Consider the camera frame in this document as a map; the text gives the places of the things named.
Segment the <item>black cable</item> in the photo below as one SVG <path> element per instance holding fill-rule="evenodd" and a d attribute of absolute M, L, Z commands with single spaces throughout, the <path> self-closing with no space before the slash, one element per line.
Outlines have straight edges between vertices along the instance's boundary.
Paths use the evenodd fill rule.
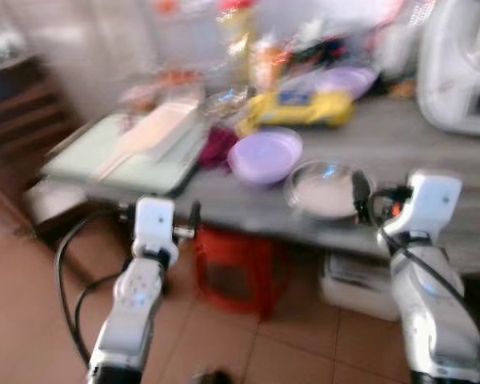
<path fill-rule="evenodd" d="M 80 330 L 80 312 L 82 310 L 82 304 L 84 299 L 87 297 L 88 294 L 91 294 L 94 290 L 99 288 L 101 284 L 105 284 L 110 280 L 118 278 L 121 273 L 122 272 L 119 272 L 117 274 L 111 274 L 109 276 L 105 276 L 104 278 L 100 278 L 99 280 L 96 280 L 95 282 L 89 284 L 82 292 L 80 292 L 80 295 L 78 296 L 74 307 L 74 331 L 83 345 L 85 345 L 85 342 L 83 340 L 82 332 Z"/>
<path fill-rule="evenodd" d="M 64 287 L 64 281 L 62 278 L 62 267 L 64 265 L 64 258 L 66 256 L 67 247 L 69 246 L 71 240 L 89 223 L 93 222 L 94 220 L 107 216 L 109 214 L 116 213 L 115 210 L 104 210 L 97 212 L 95 214 L 90 215 L 89 217 L 85 218 L 84 220 L 80 221 L 79 224 L 74 226 L 70 232 L 64 237 L 61 243 L 58 246 L 57 253 L 55 255 L 55 285 L 57 287 L 58 296 L 61 300 L 62 312 L 64 314 L 64 318 L 66 320 L 66 325 L 68 331 L 70 332 L 70 336 L 73 339 L 74 344 L 77 347 L 78 353 L 82 358 L 82 361 L 86 366 L 89 364 L 90 354 L 86 348 L 85 343 L 82 340 L 82 337 L 76 332 L 75 325 L 71 319 L 70 308 L 67 304 L 66 298 L 66 290 Z"/>
<path fill-rule="evenodd" d="M 397 187 L 398 192 L 401 192 L 402 188 Z M 425 272 L 427 272 L 430 276 L 432 276 L 439 284 L 448 291 L 449 294 L 451 294 L 455 300 L 458 302 L 458 304 L 464 309 L 464 311 L 470 316 L 471 320 L 475 324 L 478 333 L 480 334 L 480 321 L 478 320 L 478 316 L 476 313 L 468 306 L 466 300 L 464 299 L 463 296 L 460 295 L 459 292 L 455 288 L 452 287 L 452 285 L 444 279 L 443 276 L 441 276 L 434 268 L 429 266 L 426 262 L 421 260 L 418 256 L 413 254 L 409 249 L 392 238 L 391 236 L 388 235 L 388 233 L 384 230 L 382 227 L 382 224 L 376 219 L 376 216 L 374 214 L 374 201 L 376 198 L 391 198 L 391 192 L 395 190 L 380 190 L 378 192 L 374 192 L 369 200 L 368 200 L 368 212 L 370 214 L 370 219 L 372 223 L 377 227 L 378 232 L 381 234 L 382 238 L 384 241 L 386 241 L 392 248 L 399 250 L 407 259 L 411 260 L 420 268 L 422 268 Z"/>

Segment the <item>red stool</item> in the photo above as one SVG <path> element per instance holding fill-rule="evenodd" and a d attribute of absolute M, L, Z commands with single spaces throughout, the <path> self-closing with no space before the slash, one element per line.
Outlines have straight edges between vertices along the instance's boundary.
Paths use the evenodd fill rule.
<path fill-rule="evenodd" d="M 194 244 L 196 280 L 202 299 L 222 310 L 257 313 L 262 320 L 272 315 L 290 277 L 290 264 L 284 252 L 278 256 L 281 256 L 286 264 L 286 273 L 282 282 L 276 285 L 272 261 L 278 248 L 273 242 L 246 234 L 203 227 Z M 244 268 L 253 299 L 247 301 L 231 298 L 214 289 L 207 278 L 207 267 L 211 263 Z"/>

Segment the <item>gray table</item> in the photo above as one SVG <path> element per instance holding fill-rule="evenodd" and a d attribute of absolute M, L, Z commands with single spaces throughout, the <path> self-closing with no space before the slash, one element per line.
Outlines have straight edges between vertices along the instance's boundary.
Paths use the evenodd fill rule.
<path fill-rule="evenodd" d="M 346 126 L 300 129 L 302 162 L 325 158 L 355 164 L 379 183 L 403 182 L 409 170 L 455 170 L 464 189 L 452 223 L 441 237 L 455 268 L 480 275 L 480 138 L 446 134 L 430 126 L 413 102 L 378 98 L 358 105 Z M 87 186 L 100 198 L 135 200 L 135 192 Z M 293 213 L 282 188 L 244 186 L 222 170 L 199 171 L 176 198 L 177 214 L 188 215 L 193 200 L 202 203 L 202 220 L 245 232 L 286 238 L 314 246 L 384 258 L 374 229 L 348 222 L 316 222 Z"/>

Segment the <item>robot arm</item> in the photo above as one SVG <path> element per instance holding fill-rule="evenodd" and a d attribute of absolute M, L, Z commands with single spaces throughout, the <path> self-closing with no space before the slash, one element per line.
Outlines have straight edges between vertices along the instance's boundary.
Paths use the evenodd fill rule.
<path fill-rule="evenodd" d="M 134 259 L 114 285 L 114 304 L 90 357 L 88 383 L 139 384 L 146 366 L 153 319 L 160 306 L 169 266 L 178 260 L 173 236 L 193 238 L 199 205 L 191 214 L 193 227 L 173 228 L 174 204 L 141 198 L 135 212 Z"/>
<path fill-rule="evenodd" d="M 474 320 L 436 277 L 408 257 L 411 253 L 464 295 L 462 280 L 434 245 L 451 220 L 461 182 L 420 170 L 410 176 L 408 187 L 402 212 L 382 226 L 378 242 L 392 253 L 393 294 L 413 383 L 480 383 L 480 333 Z"/>

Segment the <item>yellow package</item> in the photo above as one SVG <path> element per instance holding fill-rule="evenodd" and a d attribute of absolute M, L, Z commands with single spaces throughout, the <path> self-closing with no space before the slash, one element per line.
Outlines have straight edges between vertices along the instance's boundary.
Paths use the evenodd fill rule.
<path fill-rule="evenodd" d="M 249 100 L 247 118 L 238 126 L 242 136 L 259 126 L 340 126 L 346 123 L 354 106 L 343 92 L 268 92 Z"/>

